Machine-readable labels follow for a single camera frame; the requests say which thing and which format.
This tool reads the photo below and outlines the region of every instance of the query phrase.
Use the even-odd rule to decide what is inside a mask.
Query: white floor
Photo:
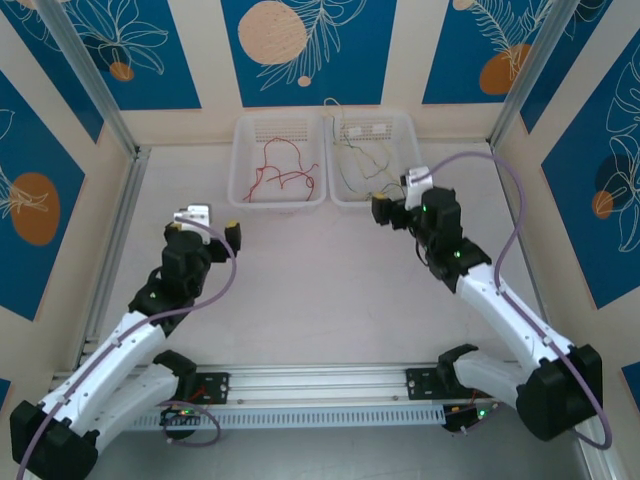
[[[423,143],[427,165],[485,144]],[[117,280],[105,338],[149,272],[160,263],[164,225],[189,203],[209,203],[214,227],[240,221],[238,276],[217,304],[191,314],[169,338],[200,365],[428,362],[471,342],[512,356],[478,313],[436,281],[415,256],[413,238],[375,224],[368,210],[344,213],[330,200],[312,213],[247,213],[228,204],[231,145],[152,150]],[[455,187],[465,234],[496,258],[513,224],[495,167],[463,160],[436,183]],[[225,282],[214,265],[202,298]],[[535,305],[518,246],[503,276]]]

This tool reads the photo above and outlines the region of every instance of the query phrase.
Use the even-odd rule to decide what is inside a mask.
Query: white plastic basket
[[[241,208],[277,211],[294,211],[322,203],[327,197],[323,136],[322,118],[316,114],[263,114],[240,117],[233,138],[227,192],[229,202]],[[259,174],[256,169],[263,167],[265,163],[265,144],[274,138],[288,140],[298,147],[303,171],[309,170],[314,164],[317,165],[309,171],[309,176],[314,179],[313,191],[303,176],[292,178],[281,188],[278,179],[267,181],[277,175],[276,170],[267,169],[264,170],[263,179],[249,201],[247,195],[256,183],[256,175]],[[287,142],[276,140],[269,143],[267,157],[268,164],[278,167],[283,174],[300,170],[297,152]]]
[[[329,193],[337,205],[369,207],[371,194],[378,192],[402,197],[400,176],[422,164],[409,115],[346,110],[344,118],[336,112],[324,125]]]

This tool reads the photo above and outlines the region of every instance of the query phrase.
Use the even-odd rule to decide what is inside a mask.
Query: robotic arm
[[[496,285],[489,256],[462,236],[455,191],[433,187],[428,173],[428,167],[409,171],[404,178],[404,200],[375,196],[374,219],[379,225],[390,223],[394,230],[408,230],[416,239],[418,255],[420,248],[424,250],[424,260],[420,259],[434,277],[478,310],[517,359],[517,364],[501,362],[473,345],[461,345],[439,357],[440,381],[449,390],[460,386],[480,390],[515,408],[527,428],[545,441],[595,415],[582,388],[550,345],[555,343],[567,356],[602,405],[599,354],[590,345],[575,347],[554,331],[504,281]]]
[[[193,306],[211,264],[224,263],[229,257],[222,242],[211,239],[197,226],[208,227],[209,218],[207,205],[191,205],[176,212],[174,221],[165,227],[167,245],[162,251],[162,266],[151,272],[109,338],[38,405],[23,401],[11,413],[16,462],[23,460],[47,415],[58,408],[31,453],[27,468],[44,480],[84,479],[107,445],[141,414],[167,399],[186,401],[193,395],[196,364],[170,350],[155,357],[133,382],[119,387],[144,357],[164,343],[187,313],[147,324],[145,320]],[[241,246],[240,225],[230,224],[225,238],[235,256]],[[124,332],[137,325],[142,326],[121,340]],[[81,385],[68,394],[70,386],[81,378]]]

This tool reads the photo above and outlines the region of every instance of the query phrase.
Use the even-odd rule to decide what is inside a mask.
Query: purple cable
[[[524,193],[524,186],[522,185],[522,180],[520,179],[520,176],[518,175],[518,173],[514,170],[514,168],[511,165],[509,165],[502,158],[496,155],[469,151],[469,152],[460,152],[455,155],[451,155],[448,158],[445,158],[442,162],[440,162],[438,165],[433,167],[433,169],[429,173],[422,175],[421,177],[417,178],[415,181],[420,182],[422,180],[426,180],[427,178],[433,176],[438,170],[440,170],[445,165],[448,165],[449,163],[459,160],[461,158],[471,158],[471,157],[478,157],[478,158],[484,158],[486,160],[491,160],[497,165],[500,165],[501,167],[503,167],[509,173],[511,178],[513,178],[513,181],[515,182],[516,187],[518,188],[518,195],[520,196],[520,213],[518,215],[518,220],[516,221],[516,226],[513,229],[513,232],[511,233],[511,235],[509,236],[509,239],[507,240],[507,243],[505,244],[504,248],[500,252],[500,255],[498,255],[498,260],[496,261],[496,265],[493,272],[493,281],[495,282],[496,288],[498,289],[498,291],[500,291],[500,287],[502,284],[502,282],[500,281],[500,269],[502,268],[502,262],[504,262],[504,258],[506,257],[507,252],[513,245],[513,242],[515,242],[516,238],[518,238],[518,235],[522,230],[524,217],[527,212],[527,198]],[[505,301],[516,312],[518,312],[518,314],[529,324],[529,326],[540,336],[540,338],[545,339],[547,337],[544,330],[542,330],[542,328],[540,328],[538,324],[534,322],[533,319],[529,317],[529,315],[527,315],[527,313],[522,308],[520,308],[520,306],[509,296],[507,292],[501,292],[501,294],[504,297]],[[587,384],[585,379],[582,377],[582,375],[580,375],[580,372],[578,372],[576,367],[569,361],[569,359],[562,352],[562,350],[560,350],[560,347],[558,347],[553,341],[551,341],[548,344],[548,346],[551,348],[551,350],[553,350],[553,352],[556,355],[558,355],[558,358],[560,358],[562,363],[564,363],[565,366],[569,369],[571,374],[574,376],[574,378],[580,385],[580,388],[582,388],[585,395],[589,399],[589,402],[591,402],[591,405],[596,411],[598,418],[600,419],[600,422],[602,422],[602,428],[604,430],[604,441],[603,443],[599,444],[599,443],[596,443],[594,440],[590,439],[589,437],[586,437],[585,435],[581,434],[580,432],[574,431],[575,434],[579,439],[581,439],[588,445],[591,445],[592,447],[597,448],[599,450],[607,450],[611,448],[611,445],[613,444],[613,432],[611,431],[611,425],[609,424],[609,419],[607,418],[607,415],[604,413],[604,410],[600,406],[600,402],[598,402],[598,399],[589,388],[589,385]]]
[[[178,405],[179,407],[189,407],[189,408],[193,408],[194,410],[197,410],[198,412],[200,412],[202,415],[204,415],[205,417],[207,417],[209,420],[213,422],[213,424],[216,426],[216,431],[218,433],[216,434],[213,440],[209,440],[207,442],[202,442],[202,443],[185,442],[184,440],[174,440],[173,438],[169,437],[169,434],[167,433],[167,427],[171,426],[174,419],[180,418],[179,415],[176,415],[175,417],[171,417],[169,421],[166,422],[162,427],[163,435],[165,436],[168,442],[171,442],[172,445],[178,445],[180,447],[203,448],[203,447],[210,447],[211,445],[215,445],[218,442],[218,440],[220,440],[220,435],[222,434],[222,430],[220,429],[220,423],[218,423],[218,420],[216,419],[216,417],[214,417],[211,413],[209,413],[209,411],[206,408],[201,407],[200,405],[196,405],[194,403],[181,402],[176,400],[167,400],[166,402],[162,402],[158,406],[172,407],[173,405]]]
[[[205,300],[204,302],[201,302],[201,303],[199,303],[197,305],[194,305],[192,307],[179,308],[177,310],[171,310],[169,312],[158,313],[156,315],[152,315],[152,316],[150,316],[148,318],[140,320],[138,323],[133,325],[131,328],[126,330],[122,335],[120,335],[118,337],[118,342],[119,343],[122,343],[129,335],[131,335],[132,333],[134,333],[139,328],[141,328],[141,327],[143,327],[143,326],[145,326],[145,325],[147,325],[147,324],[149,324],[151,322],[154,322],[156,320],[161,320],[163,318],[171,317],[173,315],[182,315],[182,314],[191,313],[191,312],[193,312],[195,310],[200,310],[201,308],[208,307],[212,303],[215,303],[216,301],[218,301],[222,296],[224,296],[229,291],[229,288],[231,288],[231,284],[233,283],[233,281],[236,278],[236,270],[237,270],[237,267],[238,267],[237,262],[236,262],[236,257],[235,257],[235,255],[233,253],[233,249],[231,248],[231,245],[229,245],[227,243],[227,241],[225,240],[224,236],[220,235],[218,232],[216,232],[215,230],[213,230],[210,227],[206,227],[204,225],[201,225],[201,224],[199,224],[197,222],[194,222],[194,221],[191,221],[191,220],[188,220],[188,219],[181,219],[180,221],[182,223],[186,223],[188,225],[193,225],[195,227],[198,227],[198,228],[206,231],[207,233],[209,233],[209,235],[211,235],[212,238],[215,238],[215,239],[219,240],[220,243],[222,243],[222,246],[225,248],[225,250],[229,254],[229,258],[231,259],[231,274],[229,275],[229,279],[227,280],[227,283],[224,285],[224,287],[222,287],[222,289],[218,293],[216,293],[214,296],[212,296],[208,300]],[[97,368],[97,366],[100,365],[100,363],[102,363],[102,361],[105,358],[107,358],[109,356],[109,354],[115,348],[117,348],[117,346],[114,345],[113,343],[111,343],[95,359],[90,359],[89,360],[91,363],[89,364],[87,369],[84,372],[82,372],[82,374],[78,377],[78,379],[63,394],[63,399],[65,401],[68,400],[71,397],[71,395],[73,395],[73,393],[78,389],[78,387],[80,385],[82,385],[82,383],[87,379],[87,377],[89,375],[91,375],[91,373]],[[36,445],[38,444],[38,441],[40,441],[40,438],[44,434],[44,431],[46,430],[47,426],[49,425],[49,423],[51,423],[51,420],[53,419],[53,417],[55,417],[55,415],[58,413],[58,411],[60,411],[60,408],[62,408],[62,405],[63,404],[60,403],[60,402],[56,403],[53,406],[53,408],[51,409],[51,411],[49,412],[49,414],[42,421],[42,423],[40,424],[38,429],[36,430],[36,433],[33,435],[33,438],[31,439],[31,442],[29,442],[29,446],[27,447],[27,449],[24,452],[24,455],[22,457],[22,461],[20,462],[20,468],[18,469],[18,475],[16,476],[16,480],[23,480],[24,474],[27,471],[27,465],[29,464],[29,459],[31,458],[31,455],[33,455],[33,451],[35,450]]]

